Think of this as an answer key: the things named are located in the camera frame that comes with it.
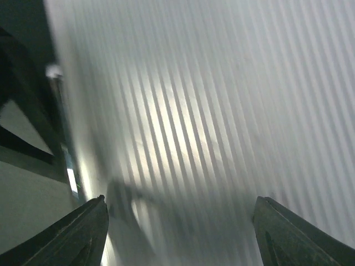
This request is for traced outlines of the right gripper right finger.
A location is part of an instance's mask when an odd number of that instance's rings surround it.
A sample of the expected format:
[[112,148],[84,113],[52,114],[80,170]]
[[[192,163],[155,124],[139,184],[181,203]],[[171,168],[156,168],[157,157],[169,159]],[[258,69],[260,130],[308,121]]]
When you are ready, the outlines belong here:
[[354,265],[354,249],[270,197],[259,196],[252,216],[263,265]]

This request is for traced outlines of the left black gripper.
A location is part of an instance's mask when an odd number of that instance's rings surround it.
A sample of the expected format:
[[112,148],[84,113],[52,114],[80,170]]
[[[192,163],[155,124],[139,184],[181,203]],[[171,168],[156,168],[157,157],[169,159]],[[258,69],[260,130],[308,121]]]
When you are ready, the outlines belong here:
[[50,150],[45,152],[2,127],[1,161],[67,183],[61,128],[45,106],[44,89],[26,47],[1,29],[1,106],[14,101]]

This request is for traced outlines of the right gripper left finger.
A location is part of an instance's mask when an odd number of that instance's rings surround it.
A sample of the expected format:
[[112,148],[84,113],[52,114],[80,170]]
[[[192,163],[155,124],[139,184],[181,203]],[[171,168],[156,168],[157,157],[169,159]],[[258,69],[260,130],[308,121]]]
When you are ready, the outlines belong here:
[[108,225],[107,204],[100,195],[1,254],[1,265],[100,265]]

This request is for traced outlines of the aluminium poker case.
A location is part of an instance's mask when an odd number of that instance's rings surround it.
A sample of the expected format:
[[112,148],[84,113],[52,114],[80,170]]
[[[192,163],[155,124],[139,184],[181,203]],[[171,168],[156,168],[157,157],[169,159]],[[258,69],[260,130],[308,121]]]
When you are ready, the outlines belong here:
[[102,265],[261,265],[257,197],[354,246],[353,1],[45,1]]

